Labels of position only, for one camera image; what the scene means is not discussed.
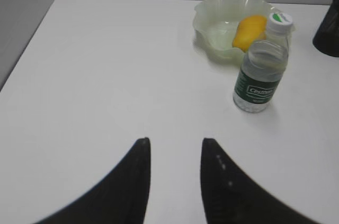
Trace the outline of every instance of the glass bowl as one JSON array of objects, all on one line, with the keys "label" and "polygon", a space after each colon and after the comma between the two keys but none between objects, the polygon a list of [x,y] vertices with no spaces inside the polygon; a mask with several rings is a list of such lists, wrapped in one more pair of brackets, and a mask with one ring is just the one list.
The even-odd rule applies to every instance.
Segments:
[{"label": "glass bowl", "polygon": [[264,0],[204,0],[195,8],[193,27],[205,40],[205,44],[222,57],[243,55],[232,42],[239,22],[251,15],[268,17],[280,12]]}]

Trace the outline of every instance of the black mug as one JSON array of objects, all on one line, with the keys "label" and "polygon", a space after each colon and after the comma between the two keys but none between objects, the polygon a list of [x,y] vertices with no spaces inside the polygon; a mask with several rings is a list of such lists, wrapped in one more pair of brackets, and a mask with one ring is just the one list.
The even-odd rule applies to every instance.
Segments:
[{"label": "black mug", "polygon": [[326,55],[339,57],[339,0],[333,0],[330,5],[313,45]]}]

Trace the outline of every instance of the table surface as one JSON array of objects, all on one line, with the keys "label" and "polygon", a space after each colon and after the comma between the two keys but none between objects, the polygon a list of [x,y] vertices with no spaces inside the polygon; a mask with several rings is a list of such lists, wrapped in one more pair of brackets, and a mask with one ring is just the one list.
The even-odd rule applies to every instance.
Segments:
[{"label": "table surface", "polygon": [[238,67],[198,47],[197,3],[55,0],[0,92],[0,223],[60,209],[145,136],[145,223],[206,223],[204,137],[282,202],[339,222],[339,59],[311,44],[328,6],[275,4],[297,28],[289,65],[269,108],[249,114],[231,97]]}]

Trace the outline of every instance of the black object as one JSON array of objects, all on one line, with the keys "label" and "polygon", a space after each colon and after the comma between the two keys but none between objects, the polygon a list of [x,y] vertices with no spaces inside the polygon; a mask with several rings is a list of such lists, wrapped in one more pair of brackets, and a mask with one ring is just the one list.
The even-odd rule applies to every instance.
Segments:
[{"label": "black object", "polygon": [[149,186],[150,142],[144,138],[90,191],[37,224],[142,224]]},{"label": "black object", "polygon": [[333,0],[313,38],[313,45],[326,55],[339,57],[339,0]]},{"label": "black object", "polygon": [[257,185],[214,139],[202,143],[200,183],[208,224],[316,224]]}]

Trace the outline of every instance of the yellow mango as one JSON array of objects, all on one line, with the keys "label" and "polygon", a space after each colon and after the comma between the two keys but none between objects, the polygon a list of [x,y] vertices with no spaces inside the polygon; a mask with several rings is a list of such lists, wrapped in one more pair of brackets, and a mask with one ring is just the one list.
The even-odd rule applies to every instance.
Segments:
[{"label": "yellow mango", "polygon": [[241,20],[232,46],[246,52],[252,42],[265,31],[266,22],[267,19],[261,15],[253,15]]}]

